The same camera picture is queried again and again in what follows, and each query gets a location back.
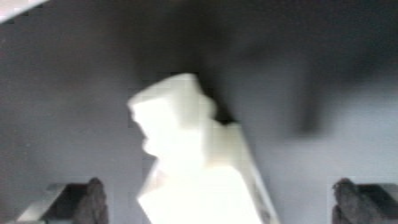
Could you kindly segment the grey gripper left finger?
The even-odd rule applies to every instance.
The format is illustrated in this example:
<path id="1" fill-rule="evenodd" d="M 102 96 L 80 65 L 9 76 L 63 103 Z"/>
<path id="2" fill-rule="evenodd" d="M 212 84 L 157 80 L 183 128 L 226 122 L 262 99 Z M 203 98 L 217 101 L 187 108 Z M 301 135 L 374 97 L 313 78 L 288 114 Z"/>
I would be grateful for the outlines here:
<path id="1" fill-rule="evenodd" d="M 31 204 L 16 224 L 111 224 L 105 185 L 98 178 L 88 183 L 57 183 Z"/>

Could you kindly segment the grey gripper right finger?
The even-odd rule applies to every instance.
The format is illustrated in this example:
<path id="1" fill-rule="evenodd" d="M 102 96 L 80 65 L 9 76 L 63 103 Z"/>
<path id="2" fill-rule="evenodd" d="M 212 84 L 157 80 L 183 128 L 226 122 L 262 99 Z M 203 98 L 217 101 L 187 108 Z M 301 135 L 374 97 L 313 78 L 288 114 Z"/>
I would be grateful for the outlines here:
<path id="1" fill-rule="evenodd" d="M 398 184 L 335 184 L 333 224 L 398 224 Z"/>

